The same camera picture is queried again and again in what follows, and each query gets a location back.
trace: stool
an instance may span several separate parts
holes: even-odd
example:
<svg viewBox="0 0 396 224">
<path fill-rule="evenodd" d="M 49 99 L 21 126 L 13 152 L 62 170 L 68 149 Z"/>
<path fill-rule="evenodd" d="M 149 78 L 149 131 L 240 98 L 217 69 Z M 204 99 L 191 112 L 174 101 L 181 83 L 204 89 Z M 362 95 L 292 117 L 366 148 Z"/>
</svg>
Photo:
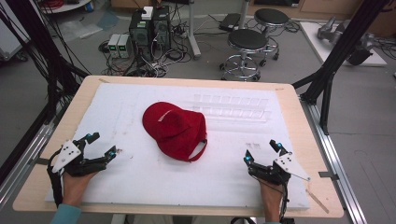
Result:
<svg viewBox="0 0 396 224">
<path fill-rule="evenodd" d="M 238 49 L 240 54 L 229 57 L 225 63 L 220 65 L 220 69 L 224 70 L 221 80 L 226 80 L 226 76 L 241 78 L 244 81 L 249 78 L 253 81 L 259 80 L 259 66 L 248 57 L 248 54 L 265 51 L 267 46 L 266 38 L 257 31 L 235 30 L 228 35 L 228 45 L 232 49 Z"/>
<path fill-rule="evenodd" d="M 279 44 L 271 36 L 269 36 L 270 29 L 284 27 L 285 24 L 289 21 L 289 17 L 279 10 L 273 8 L 262 8 L 254 13 L 254 20 L 258 24 L 265 27 L 262 31 L 262 34 L 266 38 L 267 48 L 264 58 L 260 62 L 260 66 L 265 66 L 266 56 L 268 52 L 276 50 L 276 54 L 274 55 L 273 59 L 277 60 L 277 58 L 279 57 Z M 269 44 L 270 39 L 275 42 L 275 45 Z"/>
</svg>

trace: computer equipment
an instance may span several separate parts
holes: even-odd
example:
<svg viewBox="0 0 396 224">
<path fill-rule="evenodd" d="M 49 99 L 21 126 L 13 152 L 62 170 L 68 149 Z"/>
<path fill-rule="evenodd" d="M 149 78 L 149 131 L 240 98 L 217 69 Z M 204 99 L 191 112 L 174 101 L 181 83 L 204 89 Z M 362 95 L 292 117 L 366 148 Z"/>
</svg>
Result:
<svg viewBox="0 0 396 224">
<path fill-rule="evenodd" d="M 169 6 L 158 7 L 154 9 L 152 17 L 154 25 L 155 39 L 157 40 L 157 49 L 168 50 L 171 48 L 171 22 L 169 15 Z"/>
<path fill-rule="evenodd" d="M 220 23 L 219 29 L 231 32 L 234 27 L 238 27 L 239 19 L 241 15 L 238 13 L 228 14 L 224 20 Z"/>
<path fill-rule="evenodd" d="M 107 47 L 110 51 L 110 55 L 112 58 L 119 58 L 119 50 L 117 48 L 117 44 L 119 43 L 121 35 L 112 35 L 110 40 L 108 41 Z"/>
<path fill-rule="evenodd" d="M 129 35 L 121 35 L 117 49 L 121 58 L 129 58 L 133 54 L 131 37 Z"/>
<path fill-rule="evenodd" d="M 144 11 L 142 13 L 142 20 L 143 21 L 151 21 L 153 7 L 143 7 L 143 10 Z"/>
<path fill-rule="evenodd" d="M 131 18 L 129 34 L 134 47 L 134 55 L 143 56 L 146 61 L 152 61 L 151 46 L 153 46 L 152 21 L 142 20 L 142 12 L 136 11 Z"/>
</svg>

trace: black metal pole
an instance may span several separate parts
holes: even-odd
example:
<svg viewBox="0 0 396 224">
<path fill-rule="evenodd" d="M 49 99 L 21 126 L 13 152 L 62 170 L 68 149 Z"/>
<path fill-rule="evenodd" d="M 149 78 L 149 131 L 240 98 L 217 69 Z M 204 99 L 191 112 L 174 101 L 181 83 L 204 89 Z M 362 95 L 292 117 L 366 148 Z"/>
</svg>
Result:
<svg viewBox="0 0 396 224">
<path fill-rule="evenodd" d="M 307 101 L 311 105 L 316 104 L 318 97 L 324 91 L 322 108 L 320 111 L 320 127 L 326 134 L 329 134 L 327 124 L 332 92 L 332 80 L 344 60 L 353 52 L 361 37 L 387 2 L 388 0 L 363 1 L 358 12 L 352 18 L 350 24 L 319 70 L 311 76 L 305 77 L 292 84 L 293 87 L 297 89 L 311 82 L 308 90 L 301 95 L 301 99 Z"/>
</svg>

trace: white desk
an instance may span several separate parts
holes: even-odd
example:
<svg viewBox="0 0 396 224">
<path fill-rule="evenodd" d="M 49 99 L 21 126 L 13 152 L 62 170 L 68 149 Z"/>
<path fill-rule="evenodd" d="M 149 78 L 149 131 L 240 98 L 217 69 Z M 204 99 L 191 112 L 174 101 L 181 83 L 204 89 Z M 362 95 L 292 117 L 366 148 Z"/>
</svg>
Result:
<svg viewBox="0 0 396 224">
<path fill-rule="evenodd" d="M 294 88 L 289 84 L 224 82 L 192 79 L 167 79 L 146 77 L 100 77 L 85 78 L 76 97 L 68 107 L 56 131 L 49 140 L 41 158 L 48 159 L 64 142 L 71 139 L 96 89 L 103 82 L 131 83 L 139 85 L 165 85 L 185 87 L 207 87 L 246 90 L 275 91 L 282 115 L 288 126 L 290 141 L 298 161 L 309 173 L 312 180 L 305 183 L 311 207 L 304 211 L 288 211 L 289 217 L 341 217 L 344 214 L 337 193 L 330 178 L 321 178 L 318 172 L 326 171 L 326 166 L 318 151 L 316 140 L 304 115 Z M 50 188 L 46 166 L 36 165 L 22 187 L 13 207 L 17 211 L 55 211 L 54 203 L 44 201 Z M 84 203 L 84 212 L 111 214 L 167 214 L 191 216 L 242 216 L 262 217 L 260 207 L 214 207 L 214 206 L 163 206 L 114 203 Z"/>
</svg>

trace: box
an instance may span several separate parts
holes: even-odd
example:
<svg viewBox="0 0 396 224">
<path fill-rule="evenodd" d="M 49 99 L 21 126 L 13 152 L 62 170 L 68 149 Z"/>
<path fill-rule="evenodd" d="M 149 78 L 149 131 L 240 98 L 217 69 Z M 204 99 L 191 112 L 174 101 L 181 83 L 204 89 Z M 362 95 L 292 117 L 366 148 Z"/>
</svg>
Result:
<svg viewBox="0 0 396 224">
<path fill-rule="evenodd" d="M 396 1 L 389 1 L 367 30 L 379 37 L 396 35 Z"/>
<path fill-rule="evenodd" d="M 150 7 L 150 0 L 111 0 L 111 6 L 114 8 L 133 9 Z"/>
</svg>

